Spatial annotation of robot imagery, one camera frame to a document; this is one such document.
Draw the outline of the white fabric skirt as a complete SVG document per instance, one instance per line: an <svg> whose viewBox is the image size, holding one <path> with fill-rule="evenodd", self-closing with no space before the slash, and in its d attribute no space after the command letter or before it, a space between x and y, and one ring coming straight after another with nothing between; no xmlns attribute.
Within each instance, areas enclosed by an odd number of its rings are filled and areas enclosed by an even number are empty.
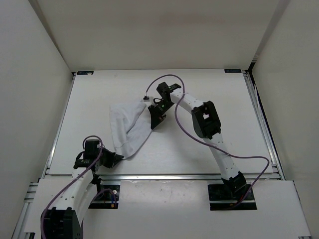
<svg viewBox="0 0 319 239"><path fill-rule="evenodd" d="M110 128L115 152L124 159L131 158L152 132L147 104L130 102L110 105Z"/></svg>

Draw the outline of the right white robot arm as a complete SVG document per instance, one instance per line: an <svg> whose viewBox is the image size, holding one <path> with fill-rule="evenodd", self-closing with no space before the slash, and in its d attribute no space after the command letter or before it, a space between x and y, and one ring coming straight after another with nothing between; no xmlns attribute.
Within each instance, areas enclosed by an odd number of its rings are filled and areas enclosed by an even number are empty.
<svg viewBox="0 0 319 239"><path fill-rule="evenodd" d="M242 200L249 185L244 175L240 172L227 148L221 134L221 122L215 105L211 101L201 101L188 93L183 93L178 84L168 86L160 83L157 92L161 99L148 106L151 115L151 129L155 129L166 118L166 112L172 106L181 106L192 116L192 124L196 135L203 139L217 162L224 183L224 194L229 199Z"/></svg>

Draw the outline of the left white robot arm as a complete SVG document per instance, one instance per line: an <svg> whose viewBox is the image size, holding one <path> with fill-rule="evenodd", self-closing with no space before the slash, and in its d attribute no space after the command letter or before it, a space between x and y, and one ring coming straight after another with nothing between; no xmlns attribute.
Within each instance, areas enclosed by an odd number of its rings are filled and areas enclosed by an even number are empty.
<svg viewBox="0 0 319 239"><path fill-rule="evenodd" d="M123 156L105 148L95 135L82 142L70 182L51 199L40 216L43 239L82 239L83 221L89 208L117 209L120 186L107 185L97 174L101 166L112 168Z"/></svg>

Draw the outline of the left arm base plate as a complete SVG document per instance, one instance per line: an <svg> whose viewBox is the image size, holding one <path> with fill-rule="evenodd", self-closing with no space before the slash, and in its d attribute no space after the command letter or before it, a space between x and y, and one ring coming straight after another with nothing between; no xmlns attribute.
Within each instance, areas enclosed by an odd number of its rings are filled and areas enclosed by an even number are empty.
<svg viewBox="0 0 319 239"><path fill-rule="evenodd" d="M115 210L119 207L120 182L103 181L101 191L90 204L89 209Z"/></svg>

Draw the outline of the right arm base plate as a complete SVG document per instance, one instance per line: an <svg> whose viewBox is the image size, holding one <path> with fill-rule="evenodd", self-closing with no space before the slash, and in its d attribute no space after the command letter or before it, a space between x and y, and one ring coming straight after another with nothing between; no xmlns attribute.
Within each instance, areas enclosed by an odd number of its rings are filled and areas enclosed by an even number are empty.
<svg viewBox="0 0 319 239"><path fill-rule="evenodd" d="M224 184L208 184L211 211L257 210L253 190L246 184L236 193L231 193Z"/></svg>

